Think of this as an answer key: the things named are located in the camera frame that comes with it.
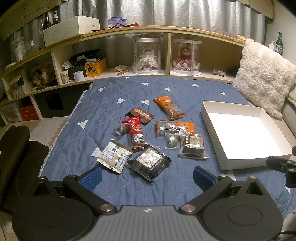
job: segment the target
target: red box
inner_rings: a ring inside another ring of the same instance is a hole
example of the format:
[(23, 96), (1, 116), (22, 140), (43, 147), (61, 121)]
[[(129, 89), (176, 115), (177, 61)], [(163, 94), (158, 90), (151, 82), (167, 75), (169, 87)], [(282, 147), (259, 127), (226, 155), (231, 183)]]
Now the red box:
[(23, 121), (39, 120), (33, 106), (27, 106), (19, 109)]

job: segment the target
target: blue gripper pad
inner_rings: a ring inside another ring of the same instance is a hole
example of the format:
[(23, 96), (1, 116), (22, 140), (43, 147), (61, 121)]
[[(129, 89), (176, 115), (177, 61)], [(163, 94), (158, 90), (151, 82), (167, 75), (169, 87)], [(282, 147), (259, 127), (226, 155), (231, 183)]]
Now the blue gripper pad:
[(217, 183), (217, 177), (206, 171), (201, 167), (196, 167), (193, 170), (193, 180), (196, 185), (203, 191), (208, 190), (210, 187)]
[(93, 191), (102, 181), (102, 177), (102, 169), (96, 166), (80, 176), (79, 183), (89, 191)]

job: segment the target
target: dark brown cushion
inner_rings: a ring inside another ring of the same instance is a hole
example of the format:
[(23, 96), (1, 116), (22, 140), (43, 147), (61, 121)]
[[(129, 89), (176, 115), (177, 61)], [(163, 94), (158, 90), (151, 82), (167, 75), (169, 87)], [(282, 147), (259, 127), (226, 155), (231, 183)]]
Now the dark brown cushion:
[(49, 148), (37, 141), (29, 141), (19, 169), (14, 176), (10, 190), (2, 207), (15, 212), (22, 198), (36, 181)]
[(11, 126), (0, 140), (0, 204), (4, 200), (21, 163), (29, 138), (28, 127)]

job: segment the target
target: barcode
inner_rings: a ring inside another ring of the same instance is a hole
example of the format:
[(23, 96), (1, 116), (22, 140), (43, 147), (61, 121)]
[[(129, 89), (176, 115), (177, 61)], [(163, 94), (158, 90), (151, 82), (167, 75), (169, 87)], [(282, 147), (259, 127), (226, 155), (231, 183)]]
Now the barcode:
[(144, 135), (138, 134), (138, 143), (145, 143)]
[(120, 149), (120, 146), (116, 145), (116, 146), (112, 149), (112, 151), (113, 151), (113, 152), (117, 152), (119, 149)]

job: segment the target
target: clear acrylic display case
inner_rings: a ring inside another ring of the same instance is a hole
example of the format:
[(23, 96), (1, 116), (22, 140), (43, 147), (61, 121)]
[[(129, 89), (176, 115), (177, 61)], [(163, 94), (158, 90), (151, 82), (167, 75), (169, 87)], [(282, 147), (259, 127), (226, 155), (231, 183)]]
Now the clear acrylic display case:
[(200, 75), (201, 41), (172, 39), (172, 71), (185, 75)]
[(157, 74), (160, 72), (161, 38), (133, 39), (133, 72)]

